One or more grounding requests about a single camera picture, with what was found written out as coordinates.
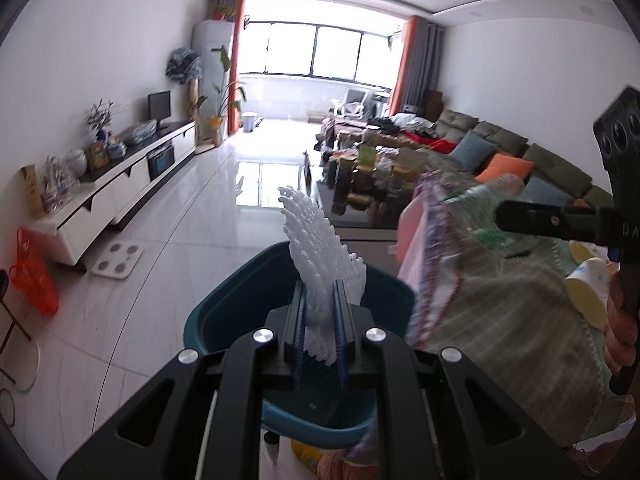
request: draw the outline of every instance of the wall outlet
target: wall outlet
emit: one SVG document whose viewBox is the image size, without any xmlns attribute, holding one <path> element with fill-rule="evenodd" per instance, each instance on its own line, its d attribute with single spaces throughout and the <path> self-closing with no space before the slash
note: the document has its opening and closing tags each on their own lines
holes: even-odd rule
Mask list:
<svg viewBox="0 0 640 480">
<path fill-rule="evenodd" d="M 129 103 L 114 103 L 113 106 L 111 106 L 111 113 L 113 115 L 121 114 L 127 110 L 129 110 Z"/>
</svg>

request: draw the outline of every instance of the blue pillow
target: blue pillow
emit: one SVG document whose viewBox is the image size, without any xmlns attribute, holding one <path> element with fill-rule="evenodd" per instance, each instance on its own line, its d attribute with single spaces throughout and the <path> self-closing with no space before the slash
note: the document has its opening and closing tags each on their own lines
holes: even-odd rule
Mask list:
<svg viewBox="0 0 640 480">
<path fill-rule="evenodd" d="M 449 156 L 465 170 L 476 173 L 497 149 L 496 144 L 474 132 L 468 132 Z"/>
<path fill-rule="evenodd" d="M 536 175 L 531 175 L 529 183 L 522 190 L 518 199 L 523 202 L 555 205 L 558 207 L 565 206 L 567 203 L 575 200 L 574 197 L 567 192 Z"/>
</svg>

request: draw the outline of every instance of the red plastic bag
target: red plastic bag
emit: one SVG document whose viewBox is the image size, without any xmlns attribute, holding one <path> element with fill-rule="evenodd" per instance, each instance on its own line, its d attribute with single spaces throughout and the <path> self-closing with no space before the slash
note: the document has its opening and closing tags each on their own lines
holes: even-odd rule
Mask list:
<svg viewBox="0 0 640 480">
<path fill-rule="evenodd" d="M 60 306 L 56 284 L 49 276 L 44 262 L 34 251 L 31 232 L 20 227 L 17 240 L 17 261 L 9 269 L 11 282 L 41 313 L 53 316 Z"/>
</svg>

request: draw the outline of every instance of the white marble floor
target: white marble floor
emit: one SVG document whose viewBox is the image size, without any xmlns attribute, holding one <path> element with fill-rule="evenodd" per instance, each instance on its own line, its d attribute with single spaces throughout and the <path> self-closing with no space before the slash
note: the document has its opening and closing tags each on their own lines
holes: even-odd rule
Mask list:
<svg viewBox="0 0 640 480">
<path fill-rule="evenodd" d="M 40 375 L 28 394 L 14 393 L 14 434 L 47 478 L 182 349 L 190 311 L 260 250 L 286 239 L 277 187 L 298 185 L 302 152 L 318 131 L 318 124 L 264 121 L 196 156 L 123 232 L 107 229 L 83 257 L 91 268 L 114 240 L 143 244 L 126 280 L 55 270 L 59 312 L 44 319 L 32 309 L 26 318 L 42 348 Z M 8 366 L 20 368 L 26 352 L 18 335 L 5 353 Z M 285 440 L 282 450 L 277 468 L 261 458 L 263 479 L 313 477 Z"/>
</svg>

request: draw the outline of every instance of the trash can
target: trash can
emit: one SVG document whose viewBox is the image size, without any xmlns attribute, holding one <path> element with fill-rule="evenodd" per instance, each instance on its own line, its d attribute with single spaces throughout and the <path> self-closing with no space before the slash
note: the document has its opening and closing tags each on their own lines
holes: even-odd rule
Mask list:
<svg viewBox="0 0 640 480">
<path fill-rule="evenodd" d="M 245 112 L 242 117 L 242 129 L 246 133 L 250 133 L 255 129 L 255 120 L 258 118 L 258 114 L 255 112 Z"/>
<path fill-rule="evenodd" d="M 184 326 L 185 348 L 203 354 L 229 348 L 241 335 L 263 326 L 270 310 L 290 304 L 298 280 L 289 242 L 264 250 L 192 311 Z M 377 326 L 404 336 L 414 300 L 406 284 L 367 266 L 360 304 L 371 311 Z M 321 449 L 357 444 L 376 405 L 374 390 L 341 389 L 337 366 L 325 366 L 306 353 L 299 388 L 267 390 L 263 398 L 264 428 Z"/>
</svg>

